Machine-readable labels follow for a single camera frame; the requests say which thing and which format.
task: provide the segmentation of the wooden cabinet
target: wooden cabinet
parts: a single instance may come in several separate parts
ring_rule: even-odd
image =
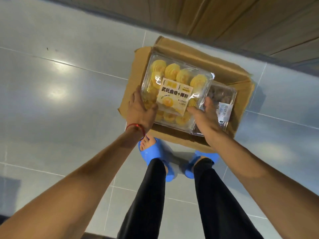
[[[229,50],[319,65],[319,0],[60,0]]]

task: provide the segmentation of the product label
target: product label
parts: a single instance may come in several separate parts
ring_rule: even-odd
[[[191,86],[163,78],[156,100],[159,110],[183,116],[192,91]]]
[[[228,122],[232,109],[233,105],[219,102],[219,106],[217,109],[218,121]]]

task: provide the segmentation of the forearm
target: forearm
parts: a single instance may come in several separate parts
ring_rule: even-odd
[[[141,131],[136,129],[128,129],[15,213],[0,227],[0,235],[8,239],[80,238],[107,187],[140,140]]]
[[[319,197],[269,166],[222,131],[206,136],[283,238],[319,235]]]

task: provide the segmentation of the blue slide sandal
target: blue slide sandal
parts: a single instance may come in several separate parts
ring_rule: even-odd
[[[140,150],[141,141],[138,142],[138,150],[140,150],[142,158],[145,160],[147,166],[150,164],[151,160],[154,158],[160,159],[163,164],[167,167],[168,173],[166,175],[166,182],[171,182],[175,176],[174,170],[168,161],[165,160],[165,151],[163,149],[162,141],[155,138],[156,143],[144,151]]]
[[[194,173],[192,172],[192,168],[201,156],[211,159],[214,163],[216,163],[219,158],[219,155],[217,153],[202,153],[196,150],[193,158],[186,165],[186,169],[185,169],[186,177],[194,179]]]

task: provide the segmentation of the tile floor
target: tile floor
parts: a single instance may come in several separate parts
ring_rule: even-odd
[[[0,0],[0,30],[0,214],[10,216],[123,132],[117,108],[134,50],[159,34],[43,0]],[[319,79],[179,41],[252,74],[236,140],[319,194]],[[222,160],[215,169],[261,234],[281,238]],[[116,237],[145,170],[135,149],[87,232]],[[159,237],[204,238],[194,182],[179,174],[165,196]]]

